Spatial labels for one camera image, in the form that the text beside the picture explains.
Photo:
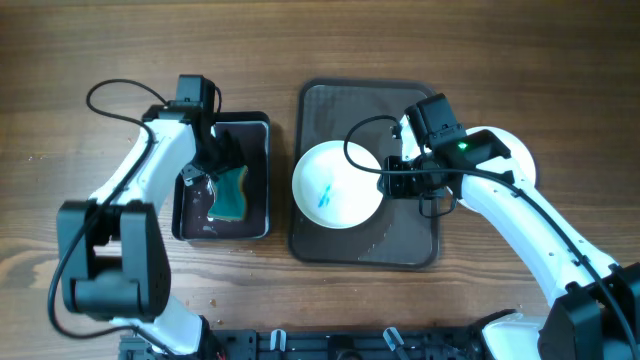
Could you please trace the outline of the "green yellow sponge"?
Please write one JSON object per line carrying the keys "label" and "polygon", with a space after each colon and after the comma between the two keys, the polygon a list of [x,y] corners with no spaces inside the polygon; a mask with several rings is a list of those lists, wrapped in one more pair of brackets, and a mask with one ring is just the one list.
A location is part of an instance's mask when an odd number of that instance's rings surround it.
{"label": "green yellow sponge", "polygon": [[248,168],[246,166],[231,169],[221,174],[213,183],[214,201],[207,217],[212,221],[242,221],[248,205],[244,193],[244,182]]}

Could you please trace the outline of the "white plate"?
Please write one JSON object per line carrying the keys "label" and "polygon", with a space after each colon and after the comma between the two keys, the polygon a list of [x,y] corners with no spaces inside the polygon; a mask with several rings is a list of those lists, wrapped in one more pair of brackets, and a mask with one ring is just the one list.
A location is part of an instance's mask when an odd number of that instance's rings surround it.
{"label": "white plate", "polygon": [[454,172],[448,190],[465,207],[486,218],[507,220],[530,206],[535,187],[530,151],[515,135],[496,127],[475,127],[438,151]]}
{"label": "white plate", "polygon": [[379,176],[352,166],[349,161],[380,169],[364,147],[340,140],[320,143],[298,161],[292,178],[292,194],[299,210],[312,222],[329,229],[347,229],[368,220],[382,203]]}

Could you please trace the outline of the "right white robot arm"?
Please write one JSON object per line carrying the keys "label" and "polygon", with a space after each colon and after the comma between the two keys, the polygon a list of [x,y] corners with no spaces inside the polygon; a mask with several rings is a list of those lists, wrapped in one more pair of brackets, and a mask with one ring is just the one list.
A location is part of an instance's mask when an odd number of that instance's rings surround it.
{"label": "right white robot arm", "polygon": [[639,266],[619,265],[587,241],[535,188],[535,166],[511,133],[476,127],[431,135],[385,159],[384,195],[420,199],[447,188],[506,240],[540,286],[550,312],[519,312],[481,328],[493,359],[636,359]]}

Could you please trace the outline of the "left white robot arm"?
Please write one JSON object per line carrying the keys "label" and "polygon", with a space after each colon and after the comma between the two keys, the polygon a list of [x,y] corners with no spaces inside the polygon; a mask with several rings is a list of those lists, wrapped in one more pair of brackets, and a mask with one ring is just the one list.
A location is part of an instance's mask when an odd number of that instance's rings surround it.
{"label": "left white robot arm", "polygon": [[210,205],[193,214],[226,226],[249,214],[247,167],[230,125],[236,113],[157,105],[140,121],[141,135],[109,183],[57,214],[59,263],[47,300],[49,320],[66,337],[55,300],[71,313],[131,331],[156,358],[223,359],[224,346],[202,316],[171,297],[171,270],[158,211],[175,178],[205,183]]}

